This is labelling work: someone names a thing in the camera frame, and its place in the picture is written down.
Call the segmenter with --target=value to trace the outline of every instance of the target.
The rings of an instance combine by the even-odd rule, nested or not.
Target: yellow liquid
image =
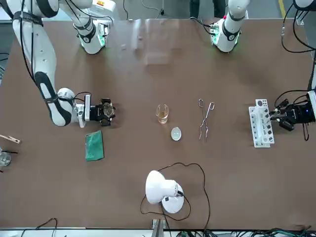
[[[158,114],[158,121],[161,124],[165,124],[168,121],[168,117],[165,111],[159,112]]]

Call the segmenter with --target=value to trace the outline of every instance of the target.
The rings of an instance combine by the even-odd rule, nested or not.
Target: green sponge
[[[104,158],[102,131],[93,132],[85,137],[85,160]]]

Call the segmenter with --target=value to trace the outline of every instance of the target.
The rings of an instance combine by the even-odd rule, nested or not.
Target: brown tabletop
[[[302,49],[288,22],[285,43]],[[46,22],[57,56],[56,89],[110,97],[118,109],[111,127],[89,122],[56,127],[29,78],[14,40],[0,87],[0,134],[22,140],[0,146],[19,151],[0,174],[0,227],[37,226],[51,217],[59,227],[150,228],[142,215],[145,181],[153,169],[199,163],[206,174],[213,229],[316,229],[316,129],[305,142],[301,125],[287,132],[274,124],[276,143],[253,147],[248,107],[268,99],[270,108],[289,89],[305,89],[309,54],[290,54],[280,43],[281,20],[247,20],[239,44],[224,54],[190,20],[115,22],[109,48],[85,53],[70,22]],[[300,29],[299,35],[305,38]],[[199,141],[198,99],[215,102],[207,143]],[[156,106],[170,107],[160,125]],[[170,131],[182,130],[180,142]],[[101,129],[105,158],[86,162],[85,135]],[[163,171],[191,203],[190,217],[171,228],[203,228],[208,208],[202,173],[194,166]],[[144,211],[161,211],[149,205]],[[185,204],[176,218],[187,214]]]

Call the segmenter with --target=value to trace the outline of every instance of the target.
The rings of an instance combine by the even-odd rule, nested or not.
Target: robotic arm
[[[98,24],[100,29],[96,30],[91,16],[83,13],[86,10],[79,10],[90,7],[92,0],[23,0],[22,4],[17,0],[7,0],[7,5],[13,14],[15,35],[31,62],[31,77],[47,105],[53,123],[65,126],[79,122],[80,127],[84,127],[87,121],[95,120],[102,126],[111,125],[115,108],[110,99],[101,99],[99,105],[92,106],[91,95],[85,96],[84,104],[77,104],[75,94],[70,89],[61,88],[56,93],[56,54],[42,22],[44,17],[55,16],[61,7],[73,20],[85,51],[95,54],[105,46],[105,26]]]
[[[245,18],[246,8],[250,0],[229,0],[229,11],[225,19],[211,25],[211,42],[222,52],[230,52],[237,44],[240,28]],[[293,0],[293,5],[301,11],[316,11],[316,0]],[[276,109],[270,112],[271,120],[276,120],[279,125],[288,131],[294,125],[306,125],[316,121],[316,75],[314,71],[306,91],[306,99],[290,104],[283,100]]]

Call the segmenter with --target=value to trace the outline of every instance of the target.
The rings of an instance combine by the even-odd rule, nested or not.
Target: desk lamp
[[[184,203],[182,187],[174,180],[166,180],[156,170],[147,176],[146,197],[150,204],[162,202],[163,208],[169,213],[177,213]]]

